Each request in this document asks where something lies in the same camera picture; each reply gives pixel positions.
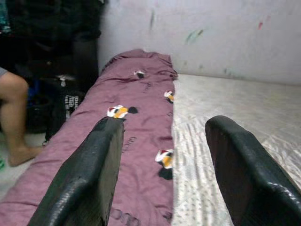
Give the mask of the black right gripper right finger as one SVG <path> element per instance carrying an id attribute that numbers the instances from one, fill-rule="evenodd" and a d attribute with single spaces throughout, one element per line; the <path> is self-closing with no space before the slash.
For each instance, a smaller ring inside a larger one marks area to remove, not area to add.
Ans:
<path id="1" fill-rule="evenodd" d="M 253 133 L 221 115 L 205 132 L 234 226 L 301 226 L 301 189 Z"/>

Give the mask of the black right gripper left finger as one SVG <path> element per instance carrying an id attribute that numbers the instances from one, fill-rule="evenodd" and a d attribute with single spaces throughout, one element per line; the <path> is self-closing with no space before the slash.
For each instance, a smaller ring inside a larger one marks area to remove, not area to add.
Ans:
<path id="1" fill-rule="evenodd" d="M 123 137 L 121 119 L 102 118 L 62 164 L 27 226 L 107 226 Z"/>

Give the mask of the purple cartoon print blanket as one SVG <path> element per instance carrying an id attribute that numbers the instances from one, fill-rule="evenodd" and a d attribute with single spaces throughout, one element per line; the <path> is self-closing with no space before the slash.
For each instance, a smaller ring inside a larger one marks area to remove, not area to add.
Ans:
<path id="1" fill-rule="evenodd" d="M 0 226 L 27 226 L 62 164 L 104 117 L 124 137 L 107 226 L 170 226 L 174 79 L 171 58 L 141 49 L 104 67 L 83 102 L 0 201 Z"/>

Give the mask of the black bag white print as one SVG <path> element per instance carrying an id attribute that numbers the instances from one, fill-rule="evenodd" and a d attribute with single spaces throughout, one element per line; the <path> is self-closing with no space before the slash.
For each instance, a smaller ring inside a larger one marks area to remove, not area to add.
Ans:
<path id="1" fill-rule="evenodd" d="M 45 133 L 48 142 L 79 107 L 85 93 L 79 91 L 75 78 L 67 75 L 27 81 L 26 131 Z"/>

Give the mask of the white quilted mattress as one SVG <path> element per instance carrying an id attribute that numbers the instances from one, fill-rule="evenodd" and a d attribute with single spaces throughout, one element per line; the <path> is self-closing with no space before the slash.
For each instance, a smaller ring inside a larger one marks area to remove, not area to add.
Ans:
<path id="1" fill-rule="evenodd" d="M 184 74 L 174 85 L 172 226 L 233 226 L 206 142 L 217 115 L 253 133 L 301 189 L 301 86 Z"/>

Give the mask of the person in grey shorts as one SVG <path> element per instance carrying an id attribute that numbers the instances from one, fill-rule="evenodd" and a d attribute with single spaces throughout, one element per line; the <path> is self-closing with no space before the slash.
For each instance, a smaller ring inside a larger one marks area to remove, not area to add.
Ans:
<path id="1" fill-rule="evenodd" d="M 0 67 L 0 125 L 12 167 L 35 158 L 42 151 L 41 146 L 28 146 L 24 139 L 28 89 L 26 80 Z"/>

